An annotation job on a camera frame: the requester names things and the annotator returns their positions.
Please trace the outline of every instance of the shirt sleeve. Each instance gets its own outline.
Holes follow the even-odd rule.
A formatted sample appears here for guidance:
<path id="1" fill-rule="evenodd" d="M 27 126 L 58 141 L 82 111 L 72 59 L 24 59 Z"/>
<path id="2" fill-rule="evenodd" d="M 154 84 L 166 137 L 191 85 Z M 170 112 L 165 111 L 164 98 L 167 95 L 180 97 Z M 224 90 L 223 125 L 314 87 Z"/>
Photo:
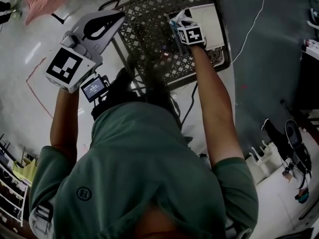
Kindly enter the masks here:
<path id="1" fill-rule="evenodd" d="M 258 196 L 246 161 L 233 157 L 219 161 L 213 172 L 219 181 L 226 215 L 236 231 L 254 230 L 258 219 Z"/>
<path id="2" fill-rule="evenodd" d="M 61 182 L 71 173 L 72 168 L 73 165 L 68 158 L 57 149 L 51 146 L 42 148 L 30 192 L 30 211 L 56 194 Z"/>

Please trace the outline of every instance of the shirt logo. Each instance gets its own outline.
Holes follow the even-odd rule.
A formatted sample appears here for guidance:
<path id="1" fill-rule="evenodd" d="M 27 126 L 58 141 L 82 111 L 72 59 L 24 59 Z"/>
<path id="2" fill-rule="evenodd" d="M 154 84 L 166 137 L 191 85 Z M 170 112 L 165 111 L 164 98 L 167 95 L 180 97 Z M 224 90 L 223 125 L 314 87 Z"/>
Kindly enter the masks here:
<path id="1" fill-rule="evenodd" d="M 76 195 L 82 201 L 88 201 L 92 197 L 91 190 L 89 190 L 87 187 L 78 188 Z"/>

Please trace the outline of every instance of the yellow item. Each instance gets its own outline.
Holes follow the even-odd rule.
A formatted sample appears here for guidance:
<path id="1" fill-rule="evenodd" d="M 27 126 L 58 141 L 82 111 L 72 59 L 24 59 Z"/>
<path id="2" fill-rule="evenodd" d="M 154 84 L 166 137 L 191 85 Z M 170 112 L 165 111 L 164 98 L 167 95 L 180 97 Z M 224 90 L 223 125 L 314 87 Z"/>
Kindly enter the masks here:
<path id="1" fill-rule="evenodd" d="M 24 180 L 31 187 L 37 168 L 36 160 L 34 159 L 32 160 L 32 162 L 27 158 L 24 158 L 23 160 L 26 163 L 26 166 L 24 168 L 21 168 L 17 166 L 17 161 L 15 161 L 13 163 L 12 171 L 19 180 Z"/>

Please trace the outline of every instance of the display screen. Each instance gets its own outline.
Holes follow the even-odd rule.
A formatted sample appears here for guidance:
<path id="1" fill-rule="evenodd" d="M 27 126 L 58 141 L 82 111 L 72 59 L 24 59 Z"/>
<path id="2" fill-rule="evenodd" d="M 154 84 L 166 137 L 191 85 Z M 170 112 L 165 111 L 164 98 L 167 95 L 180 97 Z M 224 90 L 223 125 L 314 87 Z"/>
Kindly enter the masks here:
<path id="1" fill-rule="evenodd" d="M 97 93 L 99 93 L 100 91 L 103 91 L 104 88 L 105 88 L 105 85 L 103 84 L 101 79 L 98 77 L 98 78 L 94 79 L 94 81 L 91 82 L 88 86 L 83 88 L 83 91 L 84 91 L 87 99 L 91 99 Z"/>

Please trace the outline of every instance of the floor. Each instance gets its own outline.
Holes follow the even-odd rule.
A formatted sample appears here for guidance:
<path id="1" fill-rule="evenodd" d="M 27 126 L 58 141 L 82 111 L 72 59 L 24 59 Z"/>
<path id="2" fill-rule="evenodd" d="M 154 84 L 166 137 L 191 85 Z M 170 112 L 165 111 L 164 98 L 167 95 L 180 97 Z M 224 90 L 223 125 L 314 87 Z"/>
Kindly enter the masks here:
<path id="1" fill-rule="evenodd" d="M 259 202 L 258 223 L 250 239 L 274 239 L 293 234 L 312 226 L 319 218 L 317 203 L 304 219 L 299 220 L 299 217 L 317 202 L 319 196 L 319 148 L 307 132 L 301 131 L 301 134 L 313 163 L 312 179 L 307 182 L 309 199 L 302 205 L 295 200 L 297 190 L 282 176 L 284 167 L 278 167 L 268 178 L 256 185 Z"/>
<path id="2" fill-rule="evenodd" d="M 23 24 L 26 9 L 22 19 L 11 20 L 3 25 L 0 33 L 0 133 L 4 133 L 4 142 L 10 142 L 9 151 L 16 159 L 20 160 L 24 147 L 31 155 L 39 155 L 41 148 L 49 144 L 58 88 L 49 83 L 43 74 L 45 58 L 60 42 L 64 32 L 81 16 L 97 11 L 106 1 L 109 0 L 69 0 L 56 12 L 61 18 L 69 15 L 64 25 L 51 16 L 43 16 L 26 27 Z M 104 51 L 103 59 L 104 64 L 97 72 L 106 74 L 112 81 L 123 67 L 112 44 Z M 232 104 L 235 105 L 232 67 L 221 72 L 220 76 L 230 93 Z M 181 118 L 191 103 L 194 84 L 172 92 L 181 109 Z M 87 152 L 91 143 L 92 107 L 93 104 L 89 104 L 81 93 L 78 111 L 78 159 Z M 207 152 L 198 93 L 195 95 L 194 107 L 185 121 L 183 133 L 194 138 L 190 147 L 197 154 Z"/>

